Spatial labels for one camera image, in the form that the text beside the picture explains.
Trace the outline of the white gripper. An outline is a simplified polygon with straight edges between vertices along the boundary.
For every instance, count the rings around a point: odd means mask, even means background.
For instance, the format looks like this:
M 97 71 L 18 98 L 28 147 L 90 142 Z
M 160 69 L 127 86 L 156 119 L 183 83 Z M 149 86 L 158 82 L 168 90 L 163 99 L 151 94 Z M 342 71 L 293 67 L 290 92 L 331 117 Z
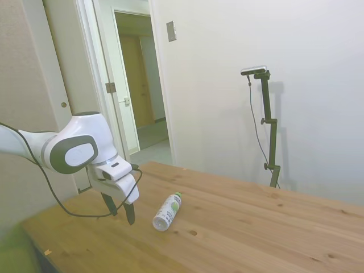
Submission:
M 116 198 L 123 201 L 126 199 L 126 204 L 123 205 L 127 221 L 130 225 L 135 222 L 134 204 L 138 197 L 138 187 L 132 175 L 131 167 L 89 167 L 91 174 L 92 187 L 101 192 L 102 198 L 112 216 L 116 216 L 118 209 L 112 199 Z

